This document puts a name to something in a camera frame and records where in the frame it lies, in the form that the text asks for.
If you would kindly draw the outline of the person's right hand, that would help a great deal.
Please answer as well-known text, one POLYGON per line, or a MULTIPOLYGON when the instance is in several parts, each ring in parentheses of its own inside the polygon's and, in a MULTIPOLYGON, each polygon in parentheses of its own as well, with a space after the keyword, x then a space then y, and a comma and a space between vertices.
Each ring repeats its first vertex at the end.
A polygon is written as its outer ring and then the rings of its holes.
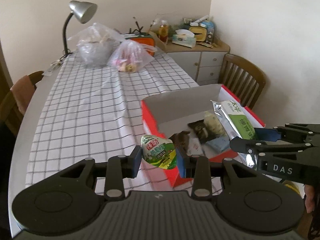
POLYGON ((315 209, 315 189, 313 186, 304 185, 304 193, 305 193, 305 207, 307 213, 312 213, 315 209))

